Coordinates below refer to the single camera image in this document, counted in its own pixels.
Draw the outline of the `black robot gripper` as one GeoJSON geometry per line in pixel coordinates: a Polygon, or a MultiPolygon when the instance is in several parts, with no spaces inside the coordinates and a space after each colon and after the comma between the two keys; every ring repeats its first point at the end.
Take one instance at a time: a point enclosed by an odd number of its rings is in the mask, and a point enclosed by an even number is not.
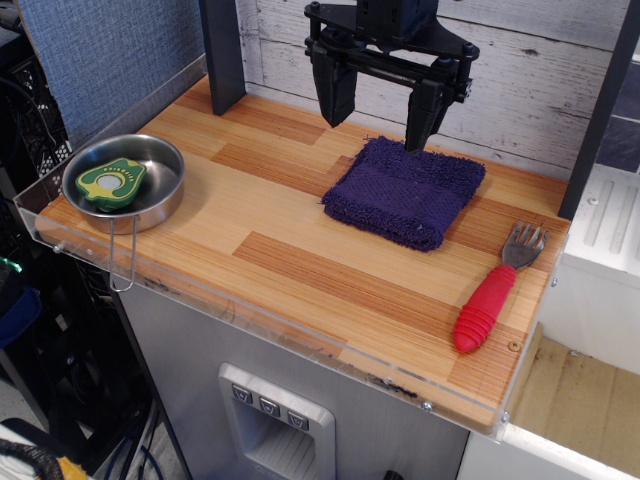
{"type": "Polygon", "coordinates": [[[323,118],[337,127],[355,109],[362,72],[412,89],[405,150],[422,151],[450,104],[468,97],[479,48],[446,30],[436,1],[358,1],[305,7],[310,57],[323,118]]]}

